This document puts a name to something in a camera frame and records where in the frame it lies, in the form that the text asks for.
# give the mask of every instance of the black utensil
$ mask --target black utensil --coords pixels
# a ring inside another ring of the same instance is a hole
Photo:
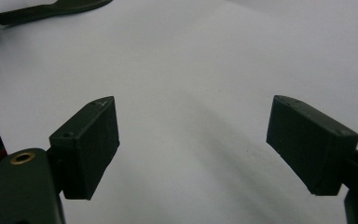
[[[0,25],[16,25],[53,16],[74,14],[103,7],[112,0],[57,0],[51,5],[27,7],[0,13]]]

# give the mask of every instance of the metal ring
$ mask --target metal ring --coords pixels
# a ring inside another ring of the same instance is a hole
[[[29,151],[29,152],[22,152],[20,154],[18,154],[17,156],[15,156],[13,159],[10,160],[10,163],[13,165],[20,165],[23,163],[26,163],[28,161],[31,161],[34,159],[34,153]]]

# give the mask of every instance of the white surface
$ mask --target white surface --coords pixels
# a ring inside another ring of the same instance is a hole
[[[309,195],[265,143],[274,94],[358,132],[358,0],[116,0],[0,28],[9,152],[116,97],[121,146],[68,224],[345,223],[347,190]]]

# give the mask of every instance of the white table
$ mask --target white table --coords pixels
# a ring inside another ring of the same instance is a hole
[[[265,142],[274,94],[358,132],[358,0],[116,0],[0,28],[8,152],[116,97],[121,146],[68,224],[346,223],[347,189],[310,195]]]

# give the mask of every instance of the knife handle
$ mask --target knife handle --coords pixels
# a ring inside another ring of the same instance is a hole
[[[18,10],[0,13],[0,25],[16,25],[28,21],[37,21],[55,16],[51,5],[40,5],[35,7],[26,7]]]

